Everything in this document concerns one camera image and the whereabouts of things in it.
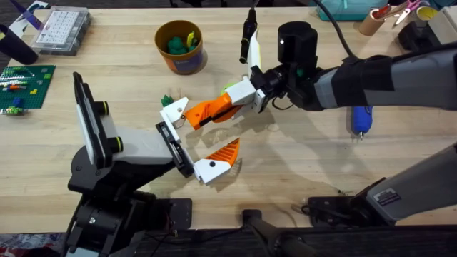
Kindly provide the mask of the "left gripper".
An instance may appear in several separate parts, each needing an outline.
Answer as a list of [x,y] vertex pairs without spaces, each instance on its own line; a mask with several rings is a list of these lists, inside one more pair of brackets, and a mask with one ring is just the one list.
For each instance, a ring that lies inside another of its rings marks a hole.
[[106,136],[119,137],[121,142],[121,151],[113,154],[113,161],[141,166],[171,164],[172,168],[177,168],[185,178],[194,174],[197,180],[205,185],[230,171],[238,157],[240,138],[192,164],[176,132],[186,120],[184,112],[188,103],[189,99],[183,97],[163,107],[160,114],[164,121],[156,125],[155,131],[117,126],[113,121],[102,121]]

